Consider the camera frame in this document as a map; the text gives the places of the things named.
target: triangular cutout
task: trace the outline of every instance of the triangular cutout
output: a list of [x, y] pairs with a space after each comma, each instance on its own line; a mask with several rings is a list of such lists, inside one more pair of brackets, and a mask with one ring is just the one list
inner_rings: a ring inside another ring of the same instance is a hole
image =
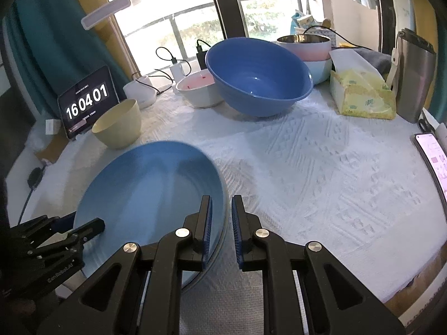
[[360, 293], [343, 277], [343, 275], [335, 269], [331, 264], [325, 264], [326, 275], [331, 284], [335, 301], [340, 310], [349, 309], [358, 305], [363, 301]]
[[118, 278], [121, 266], [112, 266], [87, 292], [82, 296], [81, 302], [98, 311], [105, 311], [112, 295], [113, 287]]

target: white basket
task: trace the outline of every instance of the white basket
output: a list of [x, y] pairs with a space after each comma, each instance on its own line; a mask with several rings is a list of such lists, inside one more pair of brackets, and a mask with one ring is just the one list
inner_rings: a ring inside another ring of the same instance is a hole
[[[296, 34], [303, 34], [306, 31], [306, 29], [303, 28], [295, 28]], [[334, 32], [323, 29], [323, 28], [312, 28], [309, 29], [306, 34], [314, 34], [314, 35], [323, 35], [324, 37], [328, 37], [331, 40], [331, 45], [333, 48], [337, 47], [337, 36]]]

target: black lid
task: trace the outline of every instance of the black lid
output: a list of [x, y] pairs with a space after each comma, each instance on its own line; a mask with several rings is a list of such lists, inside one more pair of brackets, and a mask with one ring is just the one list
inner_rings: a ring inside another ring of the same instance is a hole
[[413, 30], [404, 28], [403, 30], [399, 31], [399, 33], [397, 33], [397, 36], [407, 40], [408, 42], [410, 42], [411, 44], [416, 45], [419, 48], [422, 48], [432, 54], [435, 54], [434, 49], [433, 49], [433, 45], [430, 44], [427, 40], [425, 40], [424, 38], [420, 37], [419, 35], [417, 35]]

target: scissors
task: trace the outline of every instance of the scissors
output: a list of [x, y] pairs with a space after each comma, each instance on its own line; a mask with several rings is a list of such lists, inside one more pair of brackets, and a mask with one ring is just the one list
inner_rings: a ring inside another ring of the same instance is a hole
[[424, 111], [422, 111], [422, 118], [419, 119], [417, 125], [419, 126], [419, 128], [423, 133], [432, 133], [434, 135], [435, 129], [428, 122], [427, 116], [425, 115]]

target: yellow bowl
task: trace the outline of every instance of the yellow bowl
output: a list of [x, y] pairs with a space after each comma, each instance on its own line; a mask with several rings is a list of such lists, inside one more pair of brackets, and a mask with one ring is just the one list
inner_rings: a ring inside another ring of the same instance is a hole
[[115, 150], [133, 144], [141, 134], [141, 114], [135, 99], [126, 99], [110, 108], [95, 122], [93, 134]]

